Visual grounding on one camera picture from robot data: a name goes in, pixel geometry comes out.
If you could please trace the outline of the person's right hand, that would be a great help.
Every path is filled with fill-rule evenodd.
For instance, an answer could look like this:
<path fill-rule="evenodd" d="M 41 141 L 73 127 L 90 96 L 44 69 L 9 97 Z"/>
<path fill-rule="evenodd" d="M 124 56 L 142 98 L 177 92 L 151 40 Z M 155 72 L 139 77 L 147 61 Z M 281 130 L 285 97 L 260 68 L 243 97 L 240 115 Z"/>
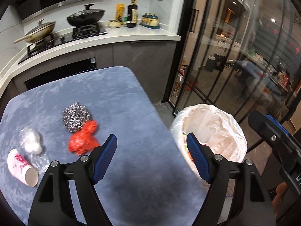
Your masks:
<path fill-rule="evenodd" d="M 275 217 L 277 216 L 277 214 L 279 212 L 280 206 L 283 202 L 283 198 L 284 198 L 284 195 L 287 192 L 287 190 L 288 190 L 288 185 L 286 182 L 280 183 L 275 190 L 276 196 L 274 197 L 274 199 L 271 202 L 272 207 L 274 209 Z"/>

